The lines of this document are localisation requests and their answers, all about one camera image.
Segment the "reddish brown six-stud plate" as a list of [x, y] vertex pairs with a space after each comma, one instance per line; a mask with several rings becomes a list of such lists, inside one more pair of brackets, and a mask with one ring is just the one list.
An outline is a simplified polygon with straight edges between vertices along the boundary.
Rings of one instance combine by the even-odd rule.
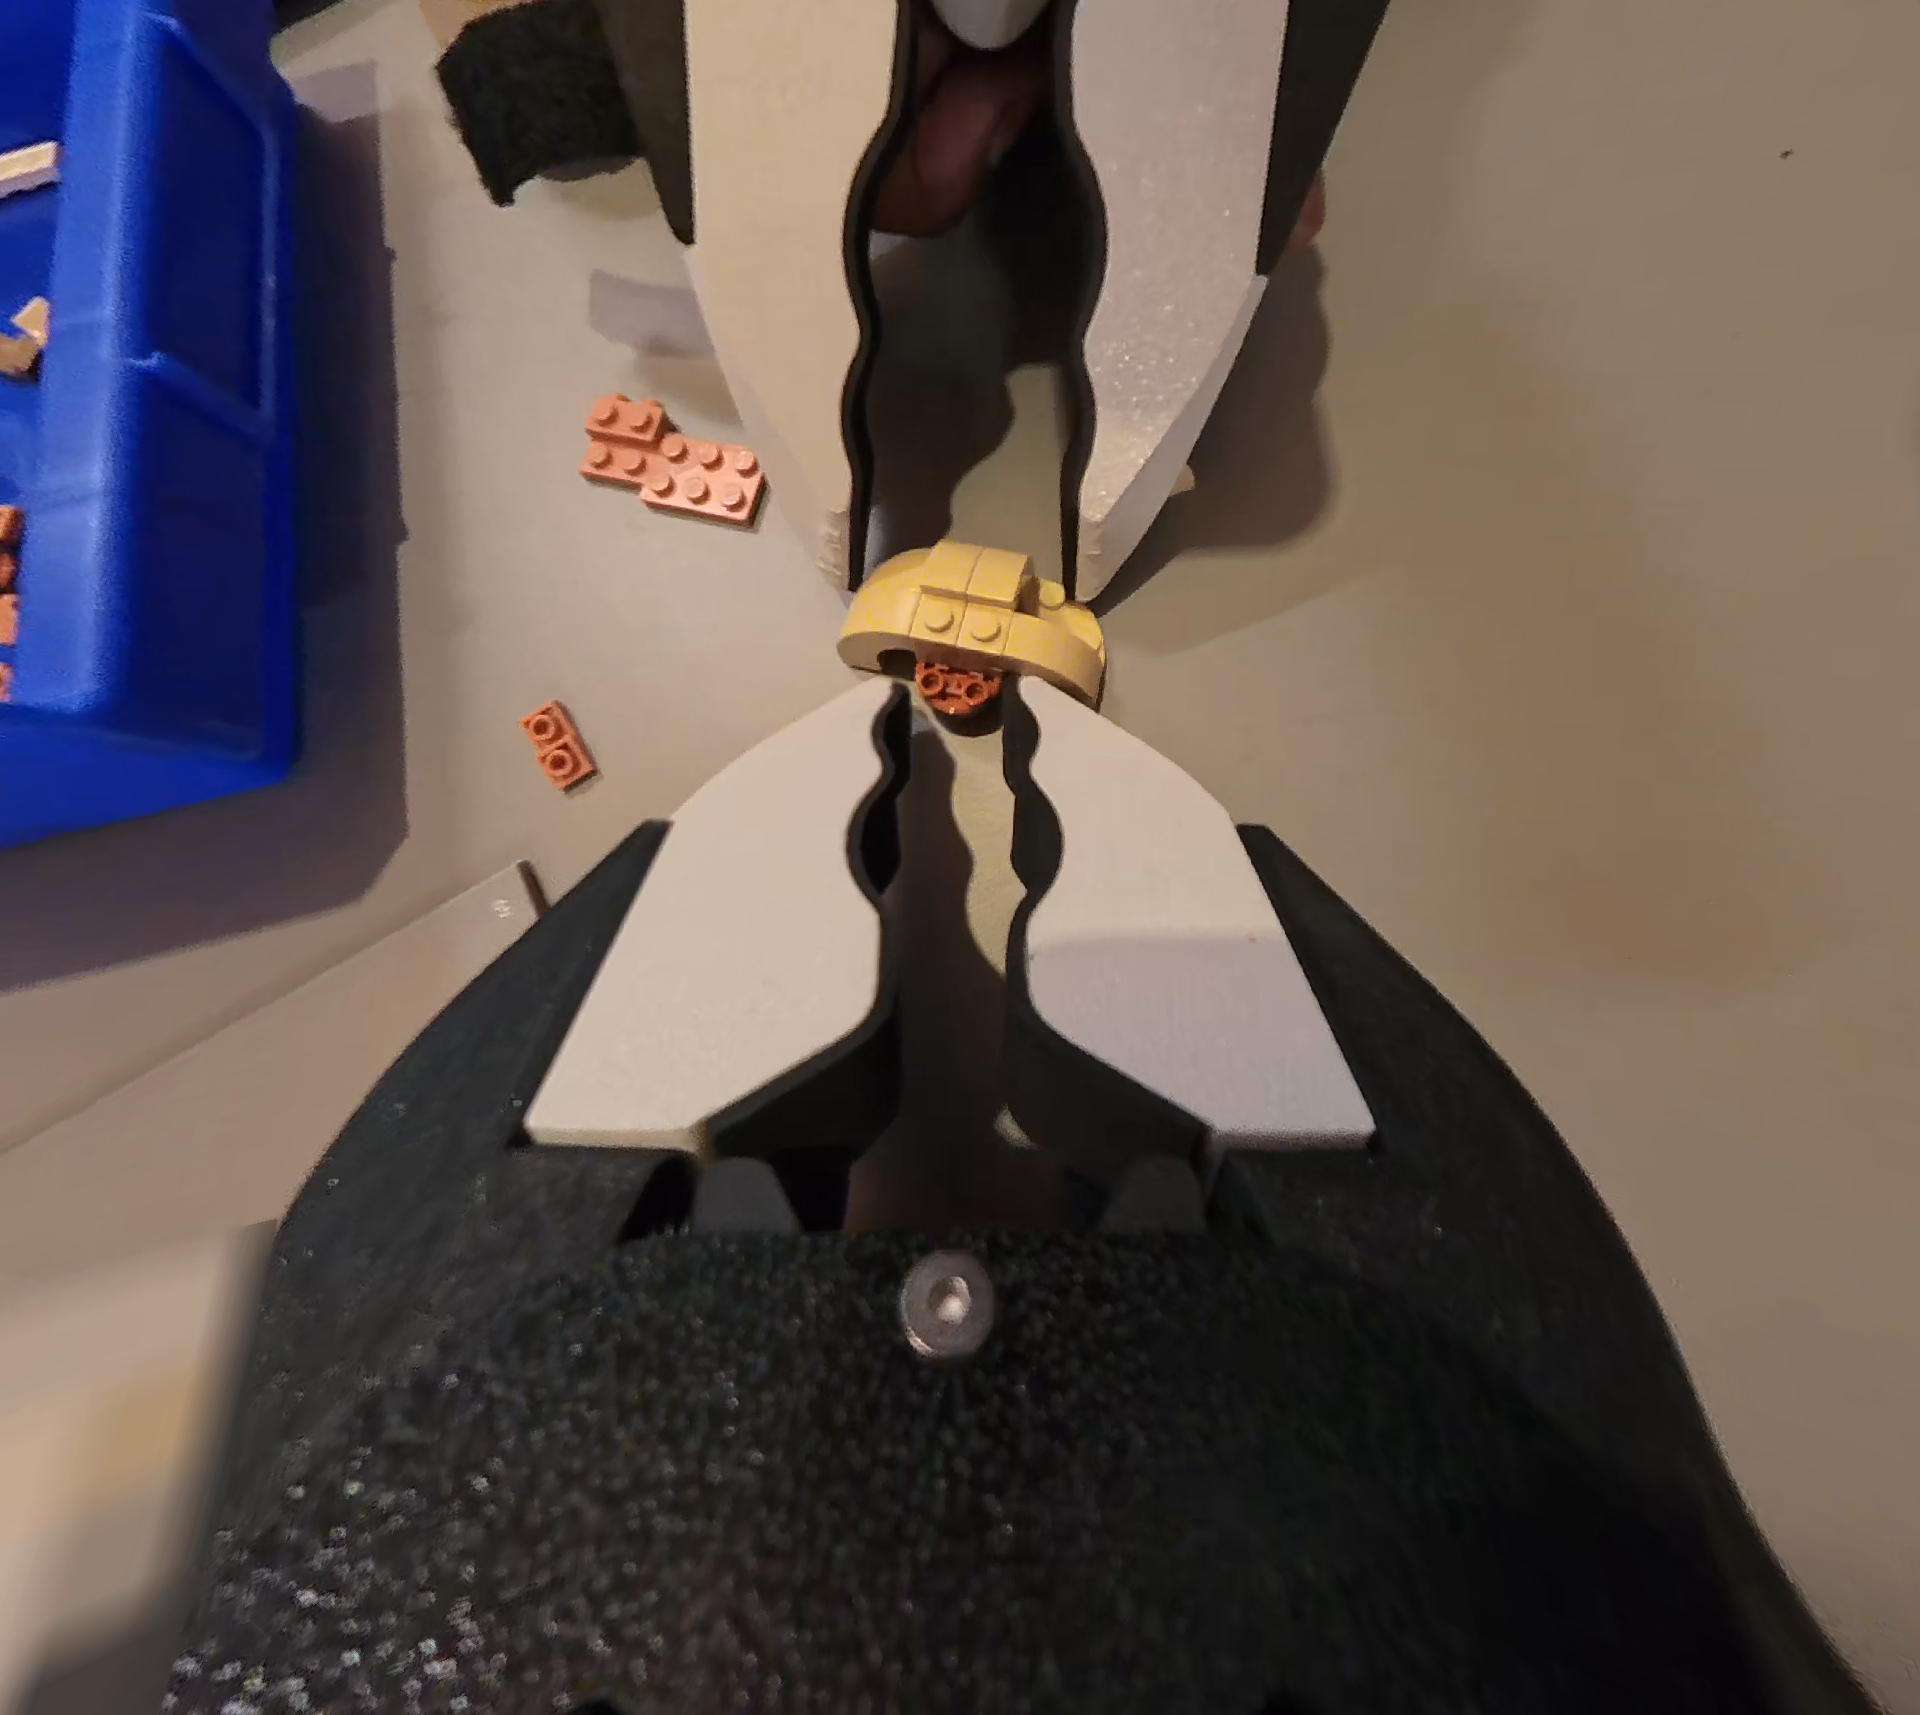
[[766, 491], [757, 450], [678, 429], [640, 444], [633, 480], [647, 505], [729, 529], [757, 526]]

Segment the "pile of tan brown bricks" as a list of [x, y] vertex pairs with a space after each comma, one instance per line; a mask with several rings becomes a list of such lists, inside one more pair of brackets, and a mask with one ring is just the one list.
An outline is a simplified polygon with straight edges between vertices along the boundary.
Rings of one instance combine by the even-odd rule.
[[55, 249], [62, 221], [63, 146], [35, 140], [2, 155], [2, 702], [19, 702], [21, 637], [36, 571], [36, 530], [55, 314]]

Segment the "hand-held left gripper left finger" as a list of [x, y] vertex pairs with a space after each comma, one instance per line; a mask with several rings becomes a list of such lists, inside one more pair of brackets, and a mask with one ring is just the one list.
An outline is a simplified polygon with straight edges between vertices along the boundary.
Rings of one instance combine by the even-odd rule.
[[863, 680], [673, 817], [524, 1116], [537, 1146], [765, 1164], [801, 1226], [843, 1226], [900, 1109], [901, 863], [915, 709]]

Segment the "grey desk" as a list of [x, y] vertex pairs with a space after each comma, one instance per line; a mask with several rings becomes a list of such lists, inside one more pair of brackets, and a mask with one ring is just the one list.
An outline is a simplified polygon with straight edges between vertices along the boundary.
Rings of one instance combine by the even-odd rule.
[[[549, 900], [846, 684], [770, 505], [651, 519], [583, 406], [731, 431], [643, 169], [495, 211], [417, 13], [317, 125], [308, 752], [4, 855], [4, 998], [509, 863]], [[1766, 1536], [1916, 1710], [1916, 0], [1394, 0], [1110, 714], [1283, 836], [1594, 1177]], [[600, 777], [541, 775], [562, 700]], [[246, 1229], [4, 1298], [4, 1708], [193, 1532]]]

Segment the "grey instruction booklet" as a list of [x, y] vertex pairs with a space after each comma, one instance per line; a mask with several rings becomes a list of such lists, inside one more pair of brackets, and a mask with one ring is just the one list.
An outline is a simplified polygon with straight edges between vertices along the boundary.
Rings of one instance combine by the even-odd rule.
[[543, 912], [526, 863], [4, 998], [4, 1298], [275, 1222], [397, 1055]]

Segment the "reddish brown two-stud plate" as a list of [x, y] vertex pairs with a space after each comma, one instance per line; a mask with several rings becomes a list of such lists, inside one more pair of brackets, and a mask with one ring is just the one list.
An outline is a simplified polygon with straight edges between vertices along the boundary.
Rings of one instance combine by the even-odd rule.
[[600, 777], [600, 767], [568, 708], [549, 699], [519, 719], [541, 775], [562, 794], [574, 794]]

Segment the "person's right hand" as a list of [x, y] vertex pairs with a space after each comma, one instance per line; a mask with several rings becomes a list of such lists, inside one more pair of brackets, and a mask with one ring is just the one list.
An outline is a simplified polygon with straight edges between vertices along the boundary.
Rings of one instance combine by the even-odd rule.
[[947, 233], [996, 167], [1044, 116], [1054, 56], [1043, 27], [1005, 48], [979, 51], [935, 25], [919, 44], [917, 87], [900, 150], [873, 207], [873, 230], [891, 238]]

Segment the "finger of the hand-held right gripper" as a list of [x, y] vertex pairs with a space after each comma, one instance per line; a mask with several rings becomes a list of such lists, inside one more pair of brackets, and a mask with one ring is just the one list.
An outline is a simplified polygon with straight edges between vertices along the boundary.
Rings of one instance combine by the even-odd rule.
[[840, 590], [862, 575], [848, 221], [891, 125], [900, 21], [900, 0], [684, 0], [686, 267], [747, 443]]
[[1065, 503], [1098, 598], [1159, 519], [1268, 288], [1261, 227], [1291, 0], [1063, 0], [1063, 113], [1098, 204]]

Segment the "blue plastic bin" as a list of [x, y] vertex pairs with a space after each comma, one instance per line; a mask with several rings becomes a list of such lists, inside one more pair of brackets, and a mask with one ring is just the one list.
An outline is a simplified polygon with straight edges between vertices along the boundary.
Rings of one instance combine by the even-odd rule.
[[2, 841], [283, 778], [299, 744], [295, 187], [275, 0], [4, 0], [4, 322], [21, 515]]

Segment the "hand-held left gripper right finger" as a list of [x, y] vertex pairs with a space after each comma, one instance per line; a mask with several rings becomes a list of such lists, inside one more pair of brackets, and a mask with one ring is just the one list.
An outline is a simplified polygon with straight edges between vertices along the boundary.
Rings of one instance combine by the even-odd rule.
[[1376, 1114], [1214, 792], [1036, 680], [1002, 752], [1007, 1105], [1074, 1225], [1205, 1226], [1238, 1157], [1366, 1159]]

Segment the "tan curved brick assembly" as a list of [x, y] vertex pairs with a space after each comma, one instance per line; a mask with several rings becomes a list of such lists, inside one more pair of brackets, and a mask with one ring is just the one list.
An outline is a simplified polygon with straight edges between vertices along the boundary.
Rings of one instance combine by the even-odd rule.
[[940, 726], [984, 737], [1017, 680], [1102, 712], [1107, 646], [1091, 606], [1044, 577], [1033, 556], [944, 540], [901, 552], [851, 596], [840, 663], [886, 675]]

